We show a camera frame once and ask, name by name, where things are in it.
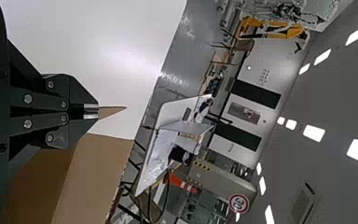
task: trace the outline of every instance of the red circle sign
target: red circle sign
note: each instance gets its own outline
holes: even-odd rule
[[[249,199],[243,194],[233,194],[229,198],[229,208],[235,213],[246,213],[249,210]]]

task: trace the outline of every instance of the white wall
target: white wall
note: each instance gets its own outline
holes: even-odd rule
[[[346,156],[358,139],[358,41],[344,47],[358,29],[358,1],[354,1],[314,42],[307,62],[329,48],[330,57],[298,78],[282,116],[299,124],[326,129],[321,143],[277,126],[261,158],[267,191],[258,195],[240,223],[266,223],[272,206],[275,223],[291,223],[291,205],[304,182],[320,196],[313,223],[358,223],[358,161]],[[260,176],[254,176],[258,184]]]
[[[92,133],[134,138],[186,0],[0,0],[8,38],[42,74],[76,77],[128,109]]]

